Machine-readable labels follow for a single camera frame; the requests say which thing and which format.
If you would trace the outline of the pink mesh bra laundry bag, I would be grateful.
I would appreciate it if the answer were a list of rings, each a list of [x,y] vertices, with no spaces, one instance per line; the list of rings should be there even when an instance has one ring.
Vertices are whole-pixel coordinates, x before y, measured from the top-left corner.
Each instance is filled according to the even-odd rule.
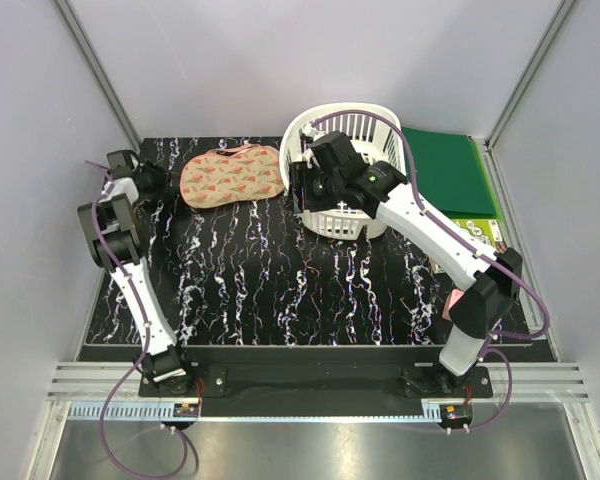
[[[186,163],[179,189],[194,209],[276,197],[285,190],[279,152],[259,144],[210,150]]]

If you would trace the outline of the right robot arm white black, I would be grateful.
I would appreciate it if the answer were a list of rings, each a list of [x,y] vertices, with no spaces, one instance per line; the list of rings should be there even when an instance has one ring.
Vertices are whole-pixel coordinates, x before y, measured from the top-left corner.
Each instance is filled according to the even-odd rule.
[[[361,210],[415,243],[461,291],[449,308],[451,330],[437,362],[409,383],[421,395],[460,394],[493,327],[517,300],[521,255],[471,237],[427,203],[398,168],[386,160],[366,160],[345,133],[305,127],[300,141],[306,148],[287,168],[297,211],[318,212],[339,203]]]

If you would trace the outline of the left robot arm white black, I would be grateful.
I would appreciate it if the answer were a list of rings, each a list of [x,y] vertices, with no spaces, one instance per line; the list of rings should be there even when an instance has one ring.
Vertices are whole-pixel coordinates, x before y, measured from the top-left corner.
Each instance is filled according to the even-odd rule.
[[[149,275],[148,242],[141,237],[134,204],[143,194],[167,183],[167,172],[143,162],[132,150],[107,154],[102,191],[96,200],[77,208],[94,263],[108,272],[131,312],[141,339],[139,371],[143,381],[176,396],[195,386],[196,372],[169,326]]]

